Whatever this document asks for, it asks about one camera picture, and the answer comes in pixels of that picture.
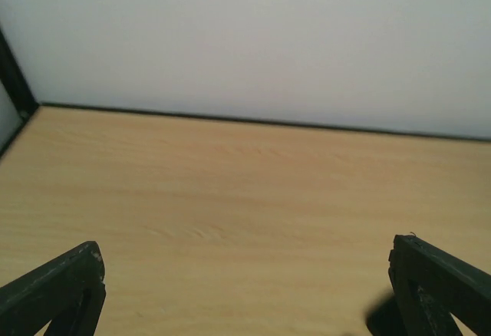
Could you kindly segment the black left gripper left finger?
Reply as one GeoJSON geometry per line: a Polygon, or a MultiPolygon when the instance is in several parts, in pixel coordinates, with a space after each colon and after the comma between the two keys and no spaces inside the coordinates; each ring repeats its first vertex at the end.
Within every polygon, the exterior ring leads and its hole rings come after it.
{"type": "Polygon", "coordinates": [[[93,335],[104,306],[99,245],[83,242],[1,287],[1,334],[93,335]]]}

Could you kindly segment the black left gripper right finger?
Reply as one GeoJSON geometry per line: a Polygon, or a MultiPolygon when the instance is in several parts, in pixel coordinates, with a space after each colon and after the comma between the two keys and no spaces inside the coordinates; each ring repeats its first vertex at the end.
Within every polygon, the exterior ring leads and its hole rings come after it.
{"type": "Polygon", "coordinates": [[[490,334],[490,275],[414,235],[396,235],[389,276],[409,335],[490,334]]]}

